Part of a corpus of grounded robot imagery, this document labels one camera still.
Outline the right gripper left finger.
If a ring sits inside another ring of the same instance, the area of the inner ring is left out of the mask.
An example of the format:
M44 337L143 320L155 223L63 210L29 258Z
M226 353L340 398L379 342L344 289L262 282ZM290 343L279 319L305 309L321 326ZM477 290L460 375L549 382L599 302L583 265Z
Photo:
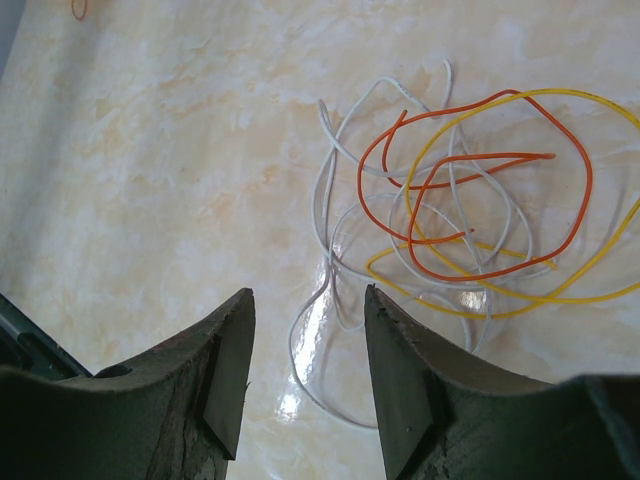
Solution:
M96 375L106 479L223 479L237 454L255 337L242 288L203 320Z

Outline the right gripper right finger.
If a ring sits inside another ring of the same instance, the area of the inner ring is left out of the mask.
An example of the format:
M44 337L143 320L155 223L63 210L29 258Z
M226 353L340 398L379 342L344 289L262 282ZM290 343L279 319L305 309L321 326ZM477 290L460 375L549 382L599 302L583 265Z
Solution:
M369 285L364 302L367 352L379 439L388 479L414 475L447 428L460 419L452 392L528 395L545 382L493 365L408 315Z

